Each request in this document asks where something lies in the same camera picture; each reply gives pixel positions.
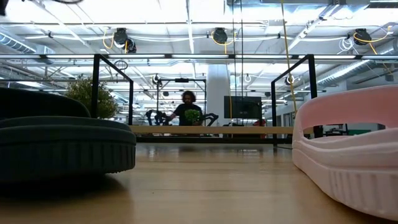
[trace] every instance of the white pillar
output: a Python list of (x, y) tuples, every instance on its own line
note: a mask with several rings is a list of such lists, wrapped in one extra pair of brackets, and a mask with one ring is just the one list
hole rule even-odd
[(220, 126), (229, 123), (224, 118), (224, 96), (229, 96), (231, 91), (229, 85), (229, 71), (227, 65), (209, 65), (207, 73), (207, 113), (219, 116), (212, 126)]

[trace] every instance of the curly hair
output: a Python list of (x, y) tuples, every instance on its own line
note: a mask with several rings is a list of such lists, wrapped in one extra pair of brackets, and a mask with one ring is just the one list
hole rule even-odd
[(182, 93), (182, 101), (184, 102), (184, 97), (188, 95), (191, 96), (191, 102), (194, 103), (197, 101), (197, 98), (195, 96), (195, 94), (193, 94), (192, 91), (185, 91), (184, 93)]

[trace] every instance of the pink plastic object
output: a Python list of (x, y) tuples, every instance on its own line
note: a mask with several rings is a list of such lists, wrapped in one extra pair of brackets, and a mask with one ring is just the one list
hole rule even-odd
[[(378, 123), (386, 129), (357, 136), (303, 136), (306, 128), (341, 123)], [(295, 119), (293, 162), (334, 200), (398, 221), (398, 85), (306, 102)]]

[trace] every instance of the ceiling duct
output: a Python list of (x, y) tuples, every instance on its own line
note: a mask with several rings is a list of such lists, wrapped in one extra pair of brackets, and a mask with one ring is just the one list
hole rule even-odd
[(371, 0), (368, 8), (370, 9), (396, 9), (398, 8), (398, 1), (392, 0)]
[[(377, 51), (379, 55), (398, 54), (398, 38), (378, 47)], [(366, 52), (366, 54), (373, 54), (373, 51)], [(330, 86), (346, 80), (347, 78), (367, 72), (369, 68), (373, 69), (376, 67), (377, 63), (374, 60), (362, 60), (349, 65), (340, 65), (317, 77), (317, 83), (321, 86)]]
[[(0, 44), (12, 48), (22, 54), (54, 54), (55, 52), (44, 45), (38, 45), (21, 40), (16, 35), (0, 28)], [(38, 62), (52, 64), (48, 59), (37, 59)]]

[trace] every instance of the potted plant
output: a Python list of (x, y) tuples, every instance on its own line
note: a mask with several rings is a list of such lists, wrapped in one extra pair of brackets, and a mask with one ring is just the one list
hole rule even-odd
[[(105, 87), (105, 82), (98, 85), (98, 118), (112, 118), (118, 112), (118, 104), (111, 96), (111, 90)], [(79, 79), (68, 85), (67, 97), (79, 101), (91, 111), (92, 79)]]

